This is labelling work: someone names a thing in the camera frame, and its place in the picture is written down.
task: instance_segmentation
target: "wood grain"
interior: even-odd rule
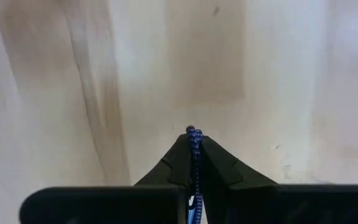
[[[189,124],[277,182],[358,183],[358,1],[0,1],[0,223],[137,182]]]

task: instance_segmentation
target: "blue beaded string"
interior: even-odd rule
[[[203,213],[203,195],[200,192],[200,143],[203,140],[203,133],[199,129],[195,129],[193,126],[186,128],[186,133],[189,137],[190,149],[191,149],[191,183],[195,188],[195,195],[193,204],[195,203],[195,211],[193,220],[190,220],[190,224],[200,224],[201,215]]]

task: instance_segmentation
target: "plywood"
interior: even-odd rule
[[[0,223],[137,182],[189,124],[277,182],[358,183],[358,1],[0,1]]]
[[[30,193],[104,185],[70,33],[55,1],[0,5],[0,223]]]

